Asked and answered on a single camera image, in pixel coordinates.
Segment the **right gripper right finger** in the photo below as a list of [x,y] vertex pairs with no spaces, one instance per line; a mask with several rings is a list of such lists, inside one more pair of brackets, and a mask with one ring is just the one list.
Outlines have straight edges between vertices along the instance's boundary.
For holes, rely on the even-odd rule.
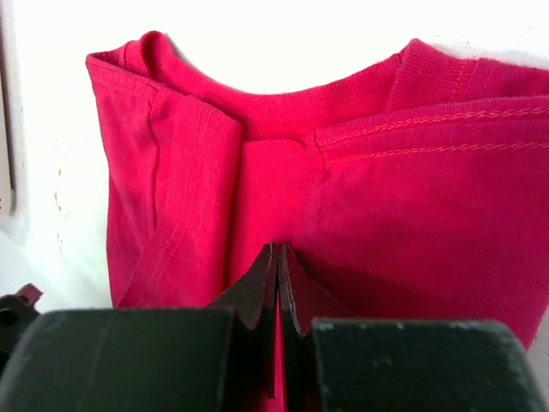
[[544,411],[503,324],[359,318],[277,251],[289,411]]

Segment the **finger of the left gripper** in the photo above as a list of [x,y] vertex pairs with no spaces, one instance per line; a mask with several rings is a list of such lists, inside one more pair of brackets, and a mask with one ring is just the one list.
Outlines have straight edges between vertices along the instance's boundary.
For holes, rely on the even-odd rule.
[[1,297],[0,352],[1,364],[5,365],[25,329],[39,316],[35,309],[42,292],[32,283],[23,286],[14,294]]

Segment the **crimson pink t shirt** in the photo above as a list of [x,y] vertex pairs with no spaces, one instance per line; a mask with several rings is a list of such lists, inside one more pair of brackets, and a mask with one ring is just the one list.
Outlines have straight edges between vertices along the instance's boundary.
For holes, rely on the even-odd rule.
[[87,56],[112,304],[205,306],[267,243],[365,318],[548,307],[548,72],[414,39],[349,77],[248,94],[160,32]]

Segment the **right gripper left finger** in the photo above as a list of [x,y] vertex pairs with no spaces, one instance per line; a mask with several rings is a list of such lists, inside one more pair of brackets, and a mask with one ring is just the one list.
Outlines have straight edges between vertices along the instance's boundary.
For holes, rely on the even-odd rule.
[[39,315],[1,376],[4,411],[264,411],[275,395],[276,247],[203,308]]

